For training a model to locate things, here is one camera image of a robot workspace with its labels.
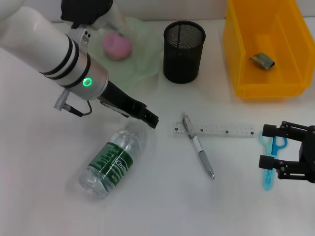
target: ruler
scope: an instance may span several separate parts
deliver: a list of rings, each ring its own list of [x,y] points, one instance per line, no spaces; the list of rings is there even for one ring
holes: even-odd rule
[[[223,136],[223,137],[244,137],[254,138],[256,135],[253,125],[194,125],[197,135],[203,136]],[[187,134],[183,124],[177,122],[173,127],[174,134]]]

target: yellow plastic bin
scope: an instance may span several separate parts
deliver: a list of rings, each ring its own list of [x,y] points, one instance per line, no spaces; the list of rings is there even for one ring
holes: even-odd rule
[[[311,85],[315,44],[294,0],[228,0],[223,42],[241,98],[293,97]],[[249,60],[259,53],[275,66],[267,71]]]

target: pink toy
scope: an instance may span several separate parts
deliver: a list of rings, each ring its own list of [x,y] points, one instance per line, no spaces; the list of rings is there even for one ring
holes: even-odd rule
[[[125,59],[132,51],[131,40],[117,32],[111,32],[105,36],[103,47],[105,53],[112,60]]]

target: pen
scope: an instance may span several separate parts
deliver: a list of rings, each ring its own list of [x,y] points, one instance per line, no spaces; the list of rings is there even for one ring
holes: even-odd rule
[[[202,148],[202,145],[201,145],[201,143],[198,139],[198,136],[196,134],[195,128],[193,127],[189,117],[185,113],[183,114],[183,125],[185,127],[185,130],[188,132],[189,138],[192,139],[192,142],[193,142],[195,148],[197,149],[199,158],[200,158],[204,168],[206,169],[208,174],[211,176],[211,178],[215,179],[215,174],[213,172],[213,169],[212,169],[212,166],[209,162],[207,154],[206,154],[205,150]]]

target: white tabletop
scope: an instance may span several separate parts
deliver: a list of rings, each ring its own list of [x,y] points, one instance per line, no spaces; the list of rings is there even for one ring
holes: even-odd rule
[[[306,19],[315,37],[315,19]],[[206,175],[188,137],[169,128],[185,111],[197,124],[315,124],[315,87],[281,102],[235,97],[225,63],[224,20],[197,21],[207,39],[198,78],[173,84],[162,73],[128,93],[159,116],[144,156],[101,202],[77,184],[128,119],[92,101],[79,118],[53,105],[62,88],[0,50],[0,235],[3,236],[313,236],[315,185],[275,179],[261,187],[257,139],[200,138],[216,179]],[[162,37],[170,22],[152,22]],[[88,111],[71,95],[68,103]],[[279,158],[298,160],[289,140]]]

